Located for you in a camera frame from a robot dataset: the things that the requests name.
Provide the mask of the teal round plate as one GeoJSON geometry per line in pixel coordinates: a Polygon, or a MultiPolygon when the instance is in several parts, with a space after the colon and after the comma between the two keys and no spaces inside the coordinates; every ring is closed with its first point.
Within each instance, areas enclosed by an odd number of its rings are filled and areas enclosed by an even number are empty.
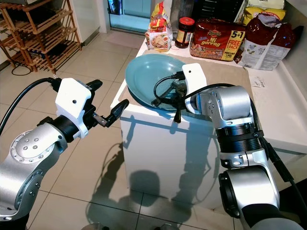
{"type": "Polygon", "coordinates": [[[156,99],[154,88],[160,79],[182,71],[184,65],[183,61],[172,56],[147,53],[129,62],[125,72],[125,81],[131,95],[140,105],[150,109],[174,112],[176,105],[173,104],[152,105],[152,101],[156,99]]]}

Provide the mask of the white table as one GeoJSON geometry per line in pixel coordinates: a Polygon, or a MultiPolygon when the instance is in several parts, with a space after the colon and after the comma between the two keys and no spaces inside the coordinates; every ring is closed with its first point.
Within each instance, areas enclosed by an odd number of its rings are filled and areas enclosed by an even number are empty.
{"type": "MultiPolygon", "coordinates": [[[[307,38],[274,70],[248,69],[252,99],[265,138],[296,181],[307,182],[307,38]]],[[[221,210],[217,176],[224,169],[212,124],[183,112],[142,106],[123,82],[112,106],[130,101],[119,125],[129,188],[196,206],[221,210]]]]}

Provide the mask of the pink floor mat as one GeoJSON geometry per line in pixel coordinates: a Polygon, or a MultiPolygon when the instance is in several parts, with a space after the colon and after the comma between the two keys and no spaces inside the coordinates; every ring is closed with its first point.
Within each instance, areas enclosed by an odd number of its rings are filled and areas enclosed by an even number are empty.
{"type": "Polygon", "coordinates": [[[140,47],[145,41],[145,37],[143,35],[138,34],[110,31],[109,33],[107,33],[105,41],[120,46],[140,49],[140,47]]]}

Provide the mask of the dark jar with red lid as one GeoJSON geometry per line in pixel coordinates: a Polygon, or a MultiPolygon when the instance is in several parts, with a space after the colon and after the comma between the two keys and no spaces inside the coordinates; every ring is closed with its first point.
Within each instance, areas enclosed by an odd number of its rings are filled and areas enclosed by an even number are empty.
{"type": "Polygon", "coordinates": [[[178,20],[178,33],[175,45],[178,48],[187,48],[195,28],[195,20],[190,17],[181,17],[178,20]]]}

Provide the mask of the yellow red snack bag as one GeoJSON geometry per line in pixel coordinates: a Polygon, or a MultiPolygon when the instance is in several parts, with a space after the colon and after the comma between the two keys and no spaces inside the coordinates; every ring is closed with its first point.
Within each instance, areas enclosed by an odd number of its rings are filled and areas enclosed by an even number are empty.
{"type": "Polygon", "coordinates": [[[173,42],[173,33],[163,2],[156,4],[151,21],[145,33],[145,43],[149,50],[169,52],[173,42]]]}

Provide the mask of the red instant noodle multipack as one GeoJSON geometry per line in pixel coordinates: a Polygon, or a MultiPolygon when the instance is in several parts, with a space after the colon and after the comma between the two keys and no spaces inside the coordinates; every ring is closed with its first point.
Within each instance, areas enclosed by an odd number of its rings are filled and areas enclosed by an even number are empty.
{"type": "Polygon", "coordinates": [[[246,27],[216,18],[195,22],[190,55],[198,58],[233,61],[246,35],[246,27]]]}

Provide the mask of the wooden slatted shelf rack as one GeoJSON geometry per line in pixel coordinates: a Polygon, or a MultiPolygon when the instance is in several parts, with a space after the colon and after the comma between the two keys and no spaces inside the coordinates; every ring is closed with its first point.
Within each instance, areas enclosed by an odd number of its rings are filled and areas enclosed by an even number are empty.
{"type": "Polygon", "coordinates": [[[1,0],[1,48],[13,67],[53,74],[83,49],[71,0],[1,0]]]}

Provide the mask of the glass door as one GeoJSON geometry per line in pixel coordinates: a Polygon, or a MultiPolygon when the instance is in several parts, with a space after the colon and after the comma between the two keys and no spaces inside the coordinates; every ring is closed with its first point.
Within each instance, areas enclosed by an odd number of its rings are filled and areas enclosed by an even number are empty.
{"type": "Polygon", "coordinates": [[[134,33],[144,33],[142,18],[126,14],[123,10],[122,0],[107,0],[110,27],[134,33]]]}

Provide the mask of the black slatted box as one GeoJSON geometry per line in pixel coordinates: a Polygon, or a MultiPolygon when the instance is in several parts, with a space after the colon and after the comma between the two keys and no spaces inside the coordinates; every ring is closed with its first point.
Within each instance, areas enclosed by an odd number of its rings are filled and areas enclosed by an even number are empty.
{"type": "Polygon", "coordinates": [[[234,22],[243,3],[244,0],[195,0],[191,15],[195,20],[217,18],[226,22],[234,22]]]}

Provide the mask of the red and white bag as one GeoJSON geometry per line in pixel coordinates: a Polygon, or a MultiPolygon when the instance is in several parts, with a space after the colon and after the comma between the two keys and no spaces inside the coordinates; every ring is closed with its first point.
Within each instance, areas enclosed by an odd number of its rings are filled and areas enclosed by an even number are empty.
{"type": "Polygon", "coordinates": [[[296,42],[297,35],[290,23],[260,13],[247,24],[235,62],[252,69],[274,70],[296,42]]]}

